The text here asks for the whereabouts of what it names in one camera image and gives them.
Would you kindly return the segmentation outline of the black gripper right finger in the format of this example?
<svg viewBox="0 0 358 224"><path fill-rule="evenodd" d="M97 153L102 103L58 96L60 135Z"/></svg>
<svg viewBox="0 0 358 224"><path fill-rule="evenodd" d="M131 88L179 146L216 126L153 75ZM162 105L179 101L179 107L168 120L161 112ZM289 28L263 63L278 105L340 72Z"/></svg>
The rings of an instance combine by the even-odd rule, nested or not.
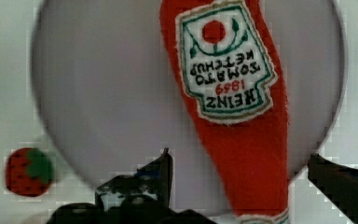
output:
<svg viewBox="0 0 358 224"><path fill-rule="evenodd" d="M358 224L358 169L311 154L308 180L348 219Z"/></svg>

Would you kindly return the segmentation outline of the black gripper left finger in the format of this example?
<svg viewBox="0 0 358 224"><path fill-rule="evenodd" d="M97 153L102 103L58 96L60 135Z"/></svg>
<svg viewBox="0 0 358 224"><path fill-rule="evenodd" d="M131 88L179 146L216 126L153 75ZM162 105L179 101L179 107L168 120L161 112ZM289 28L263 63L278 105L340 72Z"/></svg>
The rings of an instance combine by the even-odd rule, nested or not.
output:
<svg viewBox="0 0 358 224"><path fill-rule="evenodd" d="M162 154L134 175L117 175L95 190L95 203L104 212L121 204L130 196L145 196L168 206L173 176L173 159L166 147Z"/></svg>

